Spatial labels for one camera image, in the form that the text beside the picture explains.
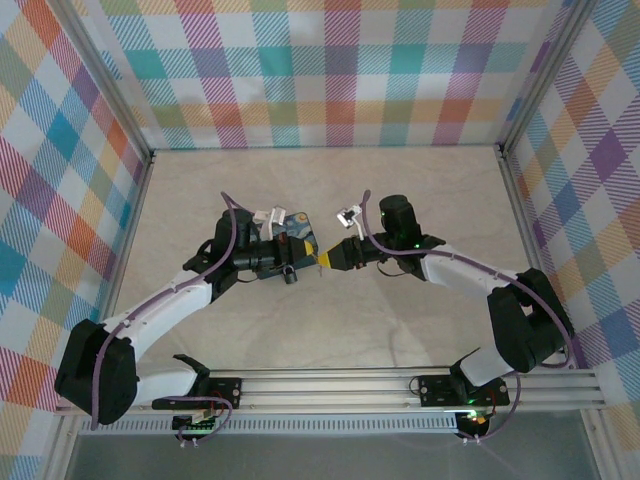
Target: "purple cable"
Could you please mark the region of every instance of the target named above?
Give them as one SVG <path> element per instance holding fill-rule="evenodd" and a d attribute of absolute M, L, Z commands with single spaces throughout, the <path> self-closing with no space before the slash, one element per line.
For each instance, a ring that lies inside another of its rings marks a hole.
<path fill-rule="evenodd" d="M 229 197 L 229 200 L 231 200 L 231 203 L 233 204 L 234 207 L 239 208 L 240 210 L 244 210 L 246 212 L 249 212 L 251 215 L 253 215 L 256 212 L 252 212 L 251 210 L 249 210 L 248 208 L 244 208 L 242 205 L 240 205 L 238 202 L 236 202 L 233 198 Z"/>
<path fill-rule="evenodd" d="M 202 437 L 200 440 L 197 441 L 197 443 L 205 443 L 208 442 L 209 440 L 211 440 L 213 438 L 213 436 L 218 433 L 220 430 L 222 430 L 225 425 L 227 423 L 229 423 L 229 419 L 231 419 L 231 414 L 233 413 L 233 405 L 231 404 L 231 402 L 225 398 L 221 398 L 221 397 L 164 397 L 163 400 L 169 400 L 169 401 L 176 401 L 176 402 L 218 402 L 218 403 L 223 403 L 226 407 L 227 407 L 227 411 L 229 413 L 227 413 L 226 418 L 224 419 L 224 421 L 218 425 L 211 433 L 207 434 L 206 436 Z M 178 440 L 180 440 L 181 442 L 185 442 L 186 440 L 184 438 L 182 438 L 182 432 L 184 432 L 185 427 L 181 427 L 180 430 L 178 430 Z"/>
<path fill-rule="evenodd" d="M 481 272 L 488 273 L 489 275 L 493 275 L 499 278 L 500 280 L 503 280 L 505 282 L 512 284 L 516 288 L 522 290 L 524 293 L 529 295 L 534 302 L 536 302 L 538 305 L 540 305 L 540 307 L 542 307 L 542 309 L 547 313 L 547 315 L 549 315 L 553 323 L 556 325 L 556 327 L 560 331 L 560 334 L 562 335 L 562 339 L 566 344 L 567 358 L 563 362 L 553 363 L 553 364 L 542 363 L 541 365 L 546 368 L 564 368 L 571 362 L 571 360 L 573 359 L 573 344 L 571 342 L 571 337 L 569 336 L 569 332 L 567 332 L 567 329 L 565 328 L 564 324 L 562 323 L 562 321 L 560 320 L 556 312 L 554 312 L 553 309 L 549 305 L 547 305 L 547 302 L 545 302 L 542 298 L 540 298 L 540 296 L 537 293 L 535 293 L 533 290 L 531 290 L 529 287 L 522 284 L 515 278 L 511 278 L 508 275 L 505 275 L 504 273 L 494 270 L 491 267 L 487 267 L 486 265 L 476 262 L 475 260 L 465 257 L 463 255 L 458 255 L 451 252 L 444 252 L 441 250 L 431 250 L 431 249 L 424 249 L 424 248 L 415 249 L 415 250 L 391 250 L 389 248 L 386 248 L 376 240 L 376 238 L 371 233 L 371 229 L 369 228 L 369 222 L 367 221 L 367 202 L 369 201 L 370 197 L 371 197 L 371 190 L 365 190 L 364 195 L 362 196 L 362 203 L 360 204 L 360 208 L 362 209 L 362 224 L 364 226 L 365 232 L 367 233 L 367 236 L 369 237 L 369 240 L 371 240 L 371 243 L 373 243 L 373 245 L 378 250 L 380 250 L 383 253 L 387 253 L 389 255 L 396 255 L 396 256 L 426 254 L 426 255 L 434 255 L 438 257 L 450 258 L 452 260 L 458 260 L 462 263 L 466 263 L 471 267 L 474 267 L 477 270 L 480 270 Z"/>
<path fill-rule="evenodd" d="M 118 335 L 118 333 L 122 331 L 123 328 L 125 328 L 125 321 L 128 320 L 129 322 L 133 322 L 141 312 L 144 312 L 152 305 L 155 305 L 164 297 L 177 293 L 180 290 L 199 282 L 204 277 L 206 277 L 210 273 L 220 268 L 220 266 L 227 261 L 227 259 L 229 258 L 229 255 L 231 255 L 231 252 L 233 251 L 233 247 L 236 244 L 236 233 L 237 233 L 236 232 L 237 221 L 236 221 L 236 215 L 233 207 L 234 205 L 236 207 L 239 207 L 239 205 L 238 203 L 236 203 L 235 200 L 233 200 L 225 192 L 221 192 L 220 195 L 222 195 L 223 200 L 227 204 L 227 208 L 231 212 L 230 214 L 231 239 L 229 240 L 229 246 L 227 247 L 227 250 L 224 252 L 222 257 L 220 257 L 220 259 L 216 263 L 214 263 L 211 267 L 209 267 L 207 270 L 202 272 L 200 275 L 193 277 L 192 279 L 187 280 L 185 282 L 182 282 L 176 285 L 174 288 L 167 288 L 166 290 L 161 291 L 157 295 L 154 295 L 149 300 L 146 300 L 145 302 L 138 305 L 135 309 L 133 309 L 133 311 L 129 315 L 126 316 L 125 320 L 120 324 L 118 324 L 118 326 L 116 326 L 116 328 L 114 328 L 113 331 L 109 334 L 109 336 L 106 338 L 106 340 L 100 347 L 100 350 L 98 351 L 98 356 L 96 357 L 96 363 L 93 367 L 93 378 L 91 381 L 91 430 L 95 430 L 96 428 L 98 428 L 98 412 L 100 408 L 100 405 L 99 405 L 100 404 L 100 395 L 99 395 L 100 394 L 100 372 L 102 371 L 102 363 L 104 361 L 104 356 L 107 352 L 107 348 L 109 348 L 109 345 L 111 344 L 113 339 L 116 337 L 116 335 Z"/>

